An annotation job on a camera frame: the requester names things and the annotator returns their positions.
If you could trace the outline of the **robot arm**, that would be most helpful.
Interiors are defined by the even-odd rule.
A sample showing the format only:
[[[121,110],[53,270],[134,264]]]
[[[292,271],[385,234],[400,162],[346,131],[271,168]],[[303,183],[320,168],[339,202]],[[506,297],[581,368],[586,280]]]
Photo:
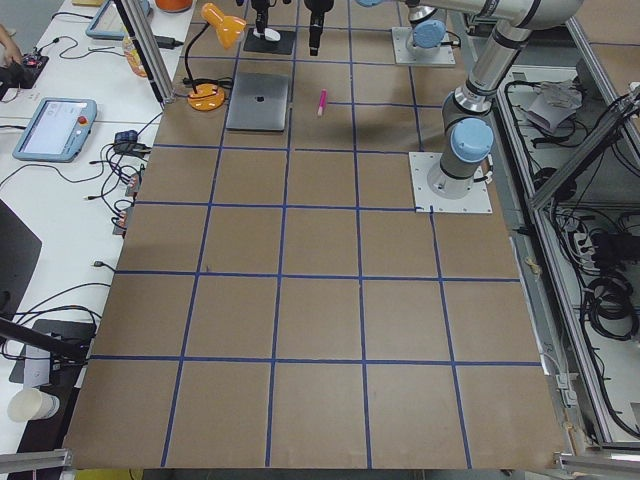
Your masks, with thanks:
[[[275,1],[251,0],[251,8],[256,13],[252,35],[271,44],[281,40],[281,34],[269,27],[269,10],[275,6]],[[422,49],[440,47],[445,35],[446,12],[435,7],[423,5],[420,1],[405,1],[408,8],[410,33],[408,46]],[[304,6],[310,12],[309,24],[309,53],[317,56],[324,31],[325,15],[334,7],[334,1],[311,0],[304,1]]]
[[[580,1],[408,1],[414,30],[438,11],[458,11],[497,20],[464,84],[443,103],[446,144],[428,174],[429,188],[442,198],[461,199],[471,190],[479,165],[491,152],[494,133],[484,117],[531,34],[558,26],[578,12]]]

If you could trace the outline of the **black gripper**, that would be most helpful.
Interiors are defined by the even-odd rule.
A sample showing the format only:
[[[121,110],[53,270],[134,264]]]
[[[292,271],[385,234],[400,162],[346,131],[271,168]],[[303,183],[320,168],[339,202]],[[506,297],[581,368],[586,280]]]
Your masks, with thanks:
[[[251,8],[256,11],[255,32],[265,34],[268,27],[268,9],[272,7],[271,0],[251,0]]]
[[[309,22],[309,55],[317,56],[324,30],[324,13],[331,11],[334,0],[304,0],[305,7],[311,12]]]

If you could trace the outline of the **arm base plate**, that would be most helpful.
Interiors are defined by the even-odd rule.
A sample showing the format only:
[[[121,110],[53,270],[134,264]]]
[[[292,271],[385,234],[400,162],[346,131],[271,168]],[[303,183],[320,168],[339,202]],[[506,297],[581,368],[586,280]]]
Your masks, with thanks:
[[[488,192],[492,173],[478,166],[474,176],[457,180],[440,165],[441,153],[410,152],[409,168],[414,209],[424,213],[492,214]]]
[[[456,64],[450,37],[444,32],[442,41],[434,47],[424,48],[413,42],[413,29],[394,27],[391,29],[395,63],[416,67],[454,67]]]

